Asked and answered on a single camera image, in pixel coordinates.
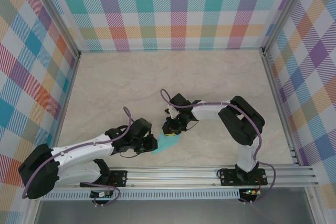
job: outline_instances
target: plaid wall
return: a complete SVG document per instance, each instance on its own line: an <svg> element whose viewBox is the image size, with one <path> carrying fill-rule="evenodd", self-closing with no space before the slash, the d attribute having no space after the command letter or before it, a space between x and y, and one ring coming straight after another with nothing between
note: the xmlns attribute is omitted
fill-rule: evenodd
<svg viewBox="0 0 336 224"><path fill-rule="evenodd" d="M40 0L0 0L0 223L15 224L18 167L53 139L75 58Z"/></svg>
<svg viewBox="0 0 336 224"><path fill-rule="evenodd" d="M305 165L336 217L336 0L299 0L270 51Z"/></svg>
<svg viewBox="0 0 336 224"><path fill-rule="evenodd" d="M285 4L287 3L287 1L288 1L288 0L282 0L282 1L281 1L281 4L279 5L276 14L275 14L274 17L273 17L273 20L272 20L272 22L271 22L271 25L269 26L269 28L268 28L268 30L267 30L267 32L266 32L266 35L265 35L265 37L264 37L264 40L263 40L262 43L261 43L261 47L264 47L264 46L265 46L265 44L266 44L266 42L267 42L267 40L268 40L268 38L269 38L269 35L270 35L271 32L273 31L273 28L274 28L275 24L278 22L278 20L279 20L279 18L280 18L280 15L281 15L281 13L282 13L282 10L283 10Z"/></svg>
<svg viewBox="0 0 336 224"><path fill-rule="evenodd" d="M259 48L275 0L54 2L78 45L99 51Z"/></svg>

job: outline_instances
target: teal cloth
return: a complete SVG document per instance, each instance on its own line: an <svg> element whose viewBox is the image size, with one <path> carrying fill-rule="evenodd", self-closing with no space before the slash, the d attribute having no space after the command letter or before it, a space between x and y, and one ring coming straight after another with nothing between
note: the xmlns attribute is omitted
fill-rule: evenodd
<svg viewBox="0 0 336 224"><path fill-rule="evenodd" d="M173 147L180 140L180 135L175 136L165 136L163 132L161 132L158 139L158 148L152 152L152 154L160 153L170 147Z"/></svg>

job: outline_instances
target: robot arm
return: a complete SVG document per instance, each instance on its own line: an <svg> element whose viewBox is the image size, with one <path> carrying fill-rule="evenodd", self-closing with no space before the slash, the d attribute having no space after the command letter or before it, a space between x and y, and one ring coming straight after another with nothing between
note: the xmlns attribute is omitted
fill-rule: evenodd
<svg viewBox="0 0 336 224"><path fill-rule="evenodd" d="M133 149L137 154L157 149L157 140L151 134L151 127L151 123L140 118L134 121L124 137L114 142L111 140L121 136L127 128L126 125L109 129L104 134L79 144L55 148L49 148L47 144L39 145L18 169L25 186L43 162L55 154L60 155L36 174L29 185L28 198L36 199L55 187L78 185L82 182L108 185L111 179L110 170L102 158L126 152L128 149Z"/></svg>
<svg viewBox="0 0 336 224"><path fill-rule="evenodd" d="M190 103L181 94L177 94L170 100L170 103L177 106L186 106L202 104L204 101L196 100ZM223 103L231 103L240 108L252 119L259 132L262 132L265 120L242 97L235 96L232 100ZM241 114L237 110L224 104L194 106L183 109L176 109L169 105L165 112L170 116L166 118L162 127L164 135L176 135L186 131L187 124L190 121L222 121L232 138L238 143L237 177L242 183L247 183L255 176L258 162L254 159L254 153L259 145L259 139L251 123L245 117L238 118L238 115Z"/></svg>

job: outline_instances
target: metal frame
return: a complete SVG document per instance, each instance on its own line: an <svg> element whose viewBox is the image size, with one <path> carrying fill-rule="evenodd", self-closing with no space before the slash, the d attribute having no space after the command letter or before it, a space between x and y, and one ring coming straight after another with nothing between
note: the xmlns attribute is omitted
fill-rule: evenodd
<svg viewBox="0 0 336 224"><path fill-rule="evenodd" d="M273 180L273 170L269 166L260 165L265 169L269 187ZM310 166L295 164L274 165L277 179L274 187L311 187L317 186L318 181ZM127 183L125 189L151 190L151 189L209 189L230 188L242 189L251 186L221 186L217 171L221 168L234 169L230 166L210 167L139 167L139 168L111 168L113 170L127 170ZM77 190L87 189L73 187Z"/></svg>
<svg viewBox="0 0 336 224"><path fill-rule="evenodd" d="M269 85L272 90L273 98L274 98L274 101L275 101L275 104L276 104L276 107L277 107L277 110L280 116L282 127L285 132L288 146L292 153L292 157L293 157L293 153L295 153L294 155L297 160L297 163L301 165L300 167L305 167L303 166L302 157L298 153L299 148L294 140L293 132L290 128L289 122L285 114L284 104L281 101L281 95L275 83L275 76L273 75L273 72L271 71L271 66L267 58L267 52L265 52L263 49L260 49L259 52L260 52L262 62L264 64L264 68L265 68L265 72L267 75ZM305 187L305 190L306 190L307 199L308 199L311 211L313 213L315 222L318 224L327 224L327 221L322 211L322 202L318 197L319 192L317 191L315 187Z"/></svg>
<svg viewBox="0 0 336 224"><path fill-rule="evenodd" d="M88 46L83 38L82 33L79 30L79 27L77 26L77 23L73 17L73 15L71 14L70 8L66 2L66 0L57 0L60 7L62 8L64 14L63 17L66 18L66 20L68 21L68 25L73 29L73 32L76 34L77 37L77 45L81 48L81 50L84 51L88 51Z"/></svg>
<svg viewBox="0 0 336 224"><path fill-rule="evenodd" d="M298 0L288 0L283 7L279 20L275 24L269 38L265 44L264 50L268 52L272 45L275 43L276 39L278 38L283 26L285 25L287 18L291 15L292 11Z"/></svg>
<svg viewBox="0 0 336 224"><path fill-rule="evenodd" d="M70 84L69 84L69 89L68 89L67 96L66 96L65 101L64 101L64 105L63 105L63 108L62 108L62 111L61 111L61 115L59 117L59 123L57 125L57 129L56 129L56 132L55 132L54 139L51 143L51 146L57 146L57 144L58 144L59 136L61 134L61 130L62 130L64 119L65 119L65 115L67 113L67 109L68 109L68 105L69 105L69 101L70 101L70 97L71 97L71 92L72 92L72 89L73 89L74 84L75 84L75 79L76 79L76 75L77 75L77 71L78 71L78 67L79 67L79 62L80 62L80 56L81 55L79 55L79 58L76 59L76 61L75 61L73 74L72 74Z"/></svg>
<svg viewBox="0 0 336 224"><path fill-rule="evenodd" d="M65 42L69 46L70 50L77 58L80 58L80 50L77 47L72 35L70 34L68 28L64 24L60 13L57 11L56 6L53 3L53 0L41 0L44 7L48 11L51 19L54 21L56 27L59 29L62 37L64 38Z"/></svg>
<svg viewBox="0 0 336 224"><path fill-rule="evenodd" d="M42 198L42 201L57 200L92 200L91 189L85 190L53 190ZM115 199L118 194L107 198ZM176 199L239 199L239 189L123 189L120 188L118 200L176 200Z"/></svg>
<svg viewBox="0 0 336 224"><path fill-rule="evenodd" d="M26 210L23 210L23 217L19 224L32 224L35 222L40 202L40 199L29 200Z"/></svg>

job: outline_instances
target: cable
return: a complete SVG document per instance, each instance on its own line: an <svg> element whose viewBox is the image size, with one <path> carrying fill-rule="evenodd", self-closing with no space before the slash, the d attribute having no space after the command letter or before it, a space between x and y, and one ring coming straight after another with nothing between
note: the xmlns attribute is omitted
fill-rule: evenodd
<svg viewBox="0 0 336 224"><path fill-rule="evenodd" d="M258 178L258 177L255 177L257 180L258 180L258 182L259 182L259 189L258 189L258 191L261 191L261 181L260 181L260 178Z"/></svg>
<svg viewBox="0 0 336 224"><path fill-rule="evenodd" d="M131 124L132 124L132 115L131 115L131 112L130 110L127 108L127 107L123 107L124 109L124 112L126 113L126 115L128 116L129 118L129 123L128 123L128 126L126 128L126 130L118 137L114 138L114 139L111 139L111 140L106 140L106 141L99 141L99 142L96 142L96 144L108 144L108 143L112 143L116 140L119 140L121 139L122 137L124 137L128 130L130 129L131 127ZM71 148L68 148L66 150L63 151L63 153L69 153L70 151L72 150L75 150L75 149L78 149L78 148L81 148L81 147L84 147L84 146L88 146L88 145L93 145L94 143L93 142L89 142L89 143L84 143L84 144L79 144L79 145L76 145L74 147L71 147ZM54 158L58 157L61 155L61 152L55 154L54 156L48 158L47 160L45 160L34 172L33 174L31 175L31 177L29 178L24 190L23 190L23 193L22 193L22 199L26 199L28 198L28 195L27 195L27 192L28 192L28 189L32 183L32 181L34 180L36 174L38 174L38 172L46 165L48 164L50 161L52 161Z"/></svg>
<svg viewBox="0 0 336 224"><path fill-rule="evenodd" d="M221 170L227 170L227 168L221 168L221 169L217 170L217 177L218 177L219 179L221 179L221 177L220 177L220 175L219 175L219 172L220 172Z"/></svg>
<svg viewBox="0 0 336 224"><path fill-rule="evenodd" d="M114 178L114 177L112 177L112 180L114 181L113 186L114 186L114 187L117 187L117 186L115 185L115 184L116 184L116 181L115 181L115 178Z"/></svg>
<svg viewBox="0 0 336 224"><path fill-rule="evenodd" d="M140 153L138 153L138 154L136 154L136 155L134 155L134 156L125 157L125 158L133 158L133 157L136 157L136 156L139 156L139 155L140 155Z"/></svg>
<svg viewBox="0 0 336 224"><path fill-rule="evenodd" d="M113 202L115 202L115 201L120 197L120 194L121 194L120 189L119 189L118 187L116 187L116 186L99 185L99 184L94 184L94 183L89 183L89 182L85 182L85 184L87 184L88 186L113 188L113 189L114 189L113 193L115 192L115 190L118 191L118 195L116 196L116 198L110 200L110 201L107 202L106 204L98 204L98 203L96 202L96 198L94 198L94 199L93 199L93 202L94 202L94 204L95 204L95 207L97 207L97 206L106 207L106 206L112 204Z"/></svg>
<svg viewBox="0 0 336 224"><path fill-rule="evenodd" d="M166 95L169 98L169 101L164 97L163 93L166 93ZM177 106L177 105L175 105L175 104L173 104L173 103L170 102L170 100L171 100L170 95L168 94L168 92L165 89L161 89L160 90L160 94L161 94L162 99L167 104L169 104L170 106L172 106L174 108L178 108L178 109L193 108L193 107L199 107L199 106L205 106L205 105L225 105L225 106L229 106L229 107L232 107L235 110L237 110L240 114L242 114L250 122L250 124L252 125L252 127L254 128L254 130L257 132L257 135L258 135L258 138L259 138L259 144L258 144L258 147L257 147L256 151L254 152L254 155L253 155L253 159L255 161L257 161L257 154L258 154L258 152L259 152L259 150L261 148L261 144L262 144L261 133L259 132L259 129L256 126L256 124L252 121L252 119L243 110L241 110L237 106L235 106L235 105L233 105L231 103L227 103L227 102L202 102L202 103L191 104L191 105L186 105L186 106ZM267 165L267 166L271 167L272 170L273 170L274 176L273 176L273 181L272 181L271 185L269 186L269 189L267 190L267 192L264 195L262 195L260 198L258 198L257 200L255 200L254 202L261 201L262 199L264 199L269 194L269 192L274 187L275 179L276 179L276 176L277 176L277 173L275 171L274 166L272 166L271 164L268 164L268 163L260 162L260 161L257 161L257 162L259 162L262 165Z"/></svg>
<svg viewBox="0 0 336 224"><path fill-rule="evenodd" d="M193 126L191 126L189 129L187 129L187 131L191 130L193 127L195 127L195 125L197 124L195 123Z"/></svg>

